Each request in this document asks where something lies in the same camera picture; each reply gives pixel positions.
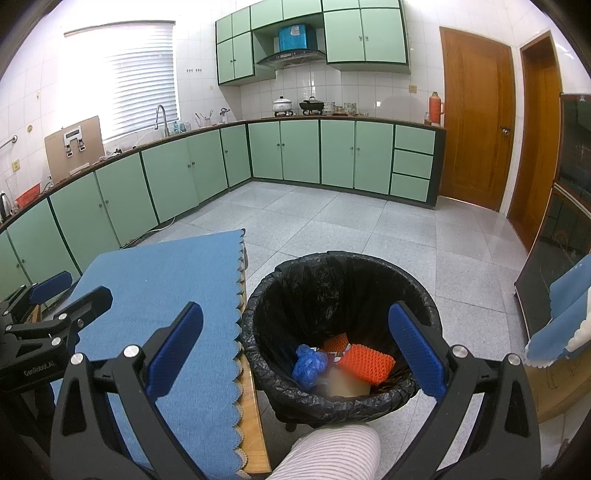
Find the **cooking pot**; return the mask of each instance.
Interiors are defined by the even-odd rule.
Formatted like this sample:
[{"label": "cooking pot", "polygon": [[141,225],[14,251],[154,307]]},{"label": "cooking pot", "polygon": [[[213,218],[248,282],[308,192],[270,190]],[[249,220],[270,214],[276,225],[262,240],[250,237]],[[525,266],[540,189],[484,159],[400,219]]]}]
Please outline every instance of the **cooking pot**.
[{"label": "cooking pot", "polygon": [[291,112],[291,110],[291,100],[283,98],[283,96],[273,102],[274,112]]}]

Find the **faucet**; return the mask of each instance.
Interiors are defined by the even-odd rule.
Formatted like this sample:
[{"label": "faucet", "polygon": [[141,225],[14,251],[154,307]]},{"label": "faucet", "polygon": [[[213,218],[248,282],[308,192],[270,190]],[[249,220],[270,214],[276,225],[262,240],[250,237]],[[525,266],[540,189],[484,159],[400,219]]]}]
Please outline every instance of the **faucet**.
[{"label": "faucet", "polygon": [[162,116],[164,117],[164,136],[170,137],[170,132],[168,131],[168,124],[166,123],[166,111],[164,110],[164,107],[162,105],[158,105],[156,107],[156,126],[154,127],[154,130],[158,129],[158,114],[160,113],[160,109],[162,109]]}]

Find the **blue cloth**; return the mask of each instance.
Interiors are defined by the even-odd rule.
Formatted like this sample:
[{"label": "blue cloth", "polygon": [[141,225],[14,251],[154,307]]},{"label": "blue cloth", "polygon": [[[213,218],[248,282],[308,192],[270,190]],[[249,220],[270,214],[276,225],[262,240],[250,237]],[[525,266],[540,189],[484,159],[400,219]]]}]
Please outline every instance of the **blue cloth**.
[{"label": "blue cloth", "polygon": [[[169,326],[187,302],[203,309],[203,331],[170,393],[156,402],[187,453],[212,480],[237,479],[234,451],[240,415],[234,379],[240,334],[239,285],[243,231],[225,232],[110,252],[97,257],[69,302],[104,285],[113,306],[80,333],[77,352],[111,358],[132,343],[143,345]],[[129,451],[148,464],[117,395],[109,395]]]}]

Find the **trash can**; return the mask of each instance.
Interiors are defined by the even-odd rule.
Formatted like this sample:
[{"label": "trash can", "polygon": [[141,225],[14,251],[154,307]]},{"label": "trash can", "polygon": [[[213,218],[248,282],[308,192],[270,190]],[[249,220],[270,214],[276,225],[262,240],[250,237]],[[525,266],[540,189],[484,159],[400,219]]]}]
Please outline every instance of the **trash can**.
[{"label": "trash can", "polygon": [[[349,252],[307,255],[278,265],[252,293],[241,341],[259,390],[286,424],[319,427],[370,421],[402,407],[418,389],[388,328],[390,306],[403,300],[424,325],[441,332],[435,302],[409,273],[380,258]],[[396,360],[388,379],[355,398],[321,397],[292,379],[296,349],[346,332],[351,343]]]}]

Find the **window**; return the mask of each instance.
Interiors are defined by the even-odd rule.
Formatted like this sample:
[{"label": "window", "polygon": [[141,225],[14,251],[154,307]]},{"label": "window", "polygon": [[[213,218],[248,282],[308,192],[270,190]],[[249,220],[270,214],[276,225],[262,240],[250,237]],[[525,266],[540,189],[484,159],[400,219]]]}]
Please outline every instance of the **window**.
[{"label": "window", "polygon": [[178,120],[173,25],[126,22],[66,33],[60,110],[67,120],[99,115],[103,141],[153,127],[158,105],[168,122]]}]

